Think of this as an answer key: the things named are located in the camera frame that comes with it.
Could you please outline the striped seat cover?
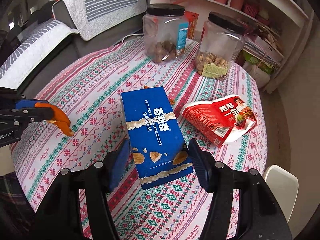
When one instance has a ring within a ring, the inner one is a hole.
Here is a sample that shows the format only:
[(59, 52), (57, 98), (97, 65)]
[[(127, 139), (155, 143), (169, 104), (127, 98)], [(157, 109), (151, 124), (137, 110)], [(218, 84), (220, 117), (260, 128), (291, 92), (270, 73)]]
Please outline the striped seat cover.
[(40, 24), (1, 65), (1, 87), (18, 89), (65, 38), (78, 33), (77, 29), (54, 19)]

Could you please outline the pink plastic basket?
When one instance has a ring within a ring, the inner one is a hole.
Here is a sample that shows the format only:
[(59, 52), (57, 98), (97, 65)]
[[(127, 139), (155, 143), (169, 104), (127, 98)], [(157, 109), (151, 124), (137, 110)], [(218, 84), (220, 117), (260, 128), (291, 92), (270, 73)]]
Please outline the pink plastic basket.
[(243, 12), (246, 15), (249, 15), (249, 16), (255, 18), (259, 12), (259, 8), (256, 5), (245, 3), (244, 8), (243, 8)]

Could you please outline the white bookshelf unit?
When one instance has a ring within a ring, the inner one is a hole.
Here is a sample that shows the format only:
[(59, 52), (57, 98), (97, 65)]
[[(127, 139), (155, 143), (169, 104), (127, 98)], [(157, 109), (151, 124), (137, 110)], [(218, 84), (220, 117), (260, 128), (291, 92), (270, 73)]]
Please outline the white bookshelf unit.
[(302, 0), (302, 7), (293, 0), (244, 0), (245, 3), (255, 4), (268, 12), (271, 23), (266, 25), (245, 13), (243, 9), (231, 7), (231, 1), (222, 3), (216, 0), (150, 0), (150, 3), (179, 4), (187, 11), (197, 13), (199, 18), (194, 35), (196, 41), (201, 39), (203, 24), (211, 11), (241, 20), (251, 27), (261, 26), (272, 33), (282, 47), (283, 59), (279, 69), (272, 74), (269, 83), (265, 86), (265, 90), (271, 94), (289, 75), (302, 54), (316, 13), (307, 0)]

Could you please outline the stack of books and papers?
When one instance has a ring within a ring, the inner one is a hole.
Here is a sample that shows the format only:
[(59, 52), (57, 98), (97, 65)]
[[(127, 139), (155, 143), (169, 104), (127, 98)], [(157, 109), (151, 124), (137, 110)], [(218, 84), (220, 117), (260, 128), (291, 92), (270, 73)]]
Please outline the stack of books and papers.
[(271, 75), (278, 71), (284, 59), (281, 45), (274, 35), (260, 24), (245, 23), (245, 45), (238, 56), (247, 64), (255, 64), (262, 71)]

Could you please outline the white bag on floor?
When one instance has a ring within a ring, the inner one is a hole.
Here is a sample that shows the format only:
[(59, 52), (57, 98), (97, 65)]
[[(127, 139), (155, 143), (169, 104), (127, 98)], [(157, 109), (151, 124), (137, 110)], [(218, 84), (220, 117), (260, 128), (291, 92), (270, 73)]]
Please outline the white bag on floor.
[(270, 81), (270, 76), (266, 72), (249, 61), (244, 63), (243, 68), (255, 80), (258, 88), (263, 88)]

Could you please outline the clear jar with pistachios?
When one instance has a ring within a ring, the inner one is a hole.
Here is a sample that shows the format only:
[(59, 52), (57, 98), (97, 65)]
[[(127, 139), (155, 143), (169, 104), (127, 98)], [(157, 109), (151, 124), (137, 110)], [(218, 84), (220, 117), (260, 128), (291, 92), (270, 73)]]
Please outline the clear jar with pistachios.
[(229, 16), (211, 11), (203, 24), (195, 68), (201, 76), (224, 80), (245, 45), (244, 25)]

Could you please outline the clear jar with walnuts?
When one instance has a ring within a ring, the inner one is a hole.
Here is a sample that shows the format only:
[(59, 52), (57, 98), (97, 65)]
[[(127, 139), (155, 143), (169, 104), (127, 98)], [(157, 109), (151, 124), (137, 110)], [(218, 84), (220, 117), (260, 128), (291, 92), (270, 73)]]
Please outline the clear jar with walnuts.
[(170, 62), (184, 54), (189, 21), (185, 8), (177, 4), (155, 3), (143, 16), (146, 54), (156, 64)]

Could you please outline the white plastic trash bin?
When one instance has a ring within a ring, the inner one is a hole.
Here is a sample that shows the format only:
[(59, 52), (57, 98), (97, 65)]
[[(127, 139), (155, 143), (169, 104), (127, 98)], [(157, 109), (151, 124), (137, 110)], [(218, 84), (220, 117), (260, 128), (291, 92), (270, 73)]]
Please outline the white plastic trash bin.
[(278, 165), (271, 165), (264, 173), (264, 180), (289, 222), (298, 195), (298, 178)]

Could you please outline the red snack bag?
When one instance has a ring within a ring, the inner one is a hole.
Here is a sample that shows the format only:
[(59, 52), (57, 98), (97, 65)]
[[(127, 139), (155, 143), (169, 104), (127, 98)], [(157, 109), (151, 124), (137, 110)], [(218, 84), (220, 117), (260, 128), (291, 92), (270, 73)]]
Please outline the red snack bag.
[(236, 94), (188, 103), (181, 115), (218, 148), (238, 140), (257, 125), (252, 109)]

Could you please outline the grey sofa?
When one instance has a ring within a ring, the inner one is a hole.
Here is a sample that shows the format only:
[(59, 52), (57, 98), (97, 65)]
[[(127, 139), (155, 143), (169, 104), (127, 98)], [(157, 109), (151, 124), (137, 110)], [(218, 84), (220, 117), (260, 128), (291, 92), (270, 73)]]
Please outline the grey sofa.
[[(56, 0), (1, 0), (1, 65), (40, 24), (54, 19), (52, 7)], [(80, 34), (70, 35), (61, 42), (23, 81), (18, 92), (35, 96), (59, 72), (77, 59), (117, 44), (124, 36), (142, 29), (142, 13), (104, 31), (89, 41)], [(62, 17), (70, 28), (69, 16)]]

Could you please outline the striped quilted sofa cover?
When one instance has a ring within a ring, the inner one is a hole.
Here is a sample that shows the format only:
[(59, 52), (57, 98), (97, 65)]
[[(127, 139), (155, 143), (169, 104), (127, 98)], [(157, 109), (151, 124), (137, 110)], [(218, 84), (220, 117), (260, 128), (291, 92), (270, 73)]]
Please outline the striped quilted sofa cover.
[(146, 0), (58, 0), (52, 11), (66, 23), (69, 16), (81, 38), (89, 41), (104, 31), (146, 11)]

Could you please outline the blue biscuit box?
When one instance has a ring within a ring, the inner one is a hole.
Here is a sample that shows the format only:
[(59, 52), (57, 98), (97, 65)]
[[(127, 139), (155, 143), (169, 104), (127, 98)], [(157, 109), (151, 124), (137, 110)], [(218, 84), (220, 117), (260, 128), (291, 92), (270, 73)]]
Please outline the blue biscuit box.
[(120, 99), (142, 189), (191, 174), (188, 148), (164, 88), (123, 92)]

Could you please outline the red gift box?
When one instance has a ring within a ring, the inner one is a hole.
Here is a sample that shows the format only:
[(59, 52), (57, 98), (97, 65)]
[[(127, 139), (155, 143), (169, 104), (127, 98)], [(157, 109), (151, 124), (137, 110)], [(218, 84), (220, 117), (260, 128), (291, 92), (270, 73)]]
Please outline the red gift box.
[(195, 35), (197, 20), (199, 18), (199, 14), (191, 11), (185, 11), (185, 17), (188, 19), (189, 27), (188, 27), (188, 39), (193, 39)]

